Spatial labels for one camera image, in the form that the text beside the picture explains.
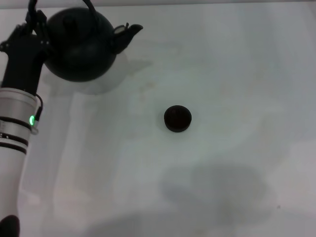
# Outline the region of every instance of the green led light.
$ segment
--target green led light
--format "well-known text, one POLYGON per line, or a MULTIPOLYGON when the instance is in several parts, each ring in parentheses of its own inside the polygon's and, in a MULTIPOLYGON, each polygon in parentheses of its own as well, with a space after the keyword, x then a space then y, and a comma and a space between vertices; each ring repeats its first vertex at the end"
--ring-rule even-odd
POLYGON ((32 116, 30 117, 30 125, 31 125, 31 126, 34 126, 34 123, 35 123, 35 116, 32 115, 32 116))

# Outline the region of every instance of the white table surface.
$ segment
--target white table surface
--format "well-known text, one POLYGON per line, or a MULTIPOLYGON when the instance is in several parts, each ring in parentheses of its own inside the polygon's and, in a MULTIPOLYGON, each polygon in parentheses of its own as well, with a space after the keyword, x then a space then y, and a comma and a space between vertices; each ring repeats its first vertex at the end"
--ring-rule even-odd
MULTIPOLYGON (((43 68, 22 237, 314 237, 316 3, 97 8, 144 29, 101 78, 43 68), (190 128, 167 130, 172 105, 190 128)), ((50 16, 60 9, 43 9, 50 16)), ((0 40, 25 10, 0 11, 0 40)), ((4 72, 6 56, 0 55, 4 72)))

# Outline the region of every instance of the black band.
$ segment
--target black band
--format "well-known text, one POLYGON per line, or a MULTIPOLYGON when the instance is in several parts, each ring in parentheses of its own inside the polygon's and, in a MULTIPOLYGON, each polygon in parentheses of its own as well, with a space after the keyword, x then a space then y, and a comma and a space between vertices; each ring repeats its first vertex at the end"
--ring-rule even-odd
POLYGON ((0 142, 0 147, 6 147, 9 149, 14 149, 16 151, 22 152, 24 154, 26 154, 26 149, 19 147, 17 145, 13 145, 13 144, 9 144, 9 143, 5 143, 5 142, 0 142))
POLYGON ((17 137, 17 136, 14 136, 14 135, 7 134, 7 133, 0 133, 0 138, 13 140, 13 141, 16 141, 16 142, 23 143, 26 146, 29 146, 29 142, 27 140, 25 140, 23 138, 20 138, 20 137, 17 137))
POLYGON ((32 131, 31 125, 29 125, 28 123, 26 123, 24 121, 21 121, 21 120, 15 119, 15 118, 9 118, 9 117, 0 117, 0 120, 21 125, 23 127, 26 127, 27 129, 29 129, 30 131, 32 131))

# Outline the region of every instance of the teapot body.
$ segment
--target teapot body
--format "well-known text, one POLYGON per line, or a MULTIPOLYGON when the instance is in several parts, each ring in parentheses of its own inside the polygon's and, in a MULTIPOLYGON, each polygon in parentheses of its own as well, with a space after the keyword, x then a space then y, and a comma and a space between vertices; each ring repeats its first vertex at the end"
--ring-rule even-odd
POLYGON ((111 52, 114 28, 97 12, 98 25, 89 9, 69 8, 47 22, 51 44, 56 50, 46 66, 55 75, 69 81, 89 81, 104 74, 113 64, 111 52))

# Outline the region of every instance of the black puck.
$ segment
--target black puck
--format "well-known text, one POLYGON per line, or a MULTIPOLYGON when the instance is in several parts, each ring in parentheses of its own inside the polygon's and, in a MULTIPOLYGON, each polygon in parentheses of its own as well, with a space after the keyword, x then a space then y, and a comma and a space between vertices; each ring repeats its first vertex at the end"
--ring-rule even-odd
POLYGON ((190 111, 181 105, 171 106, 164 113, 164 123, 173 132, 183 132, 190 126, 192 115, 190 111))

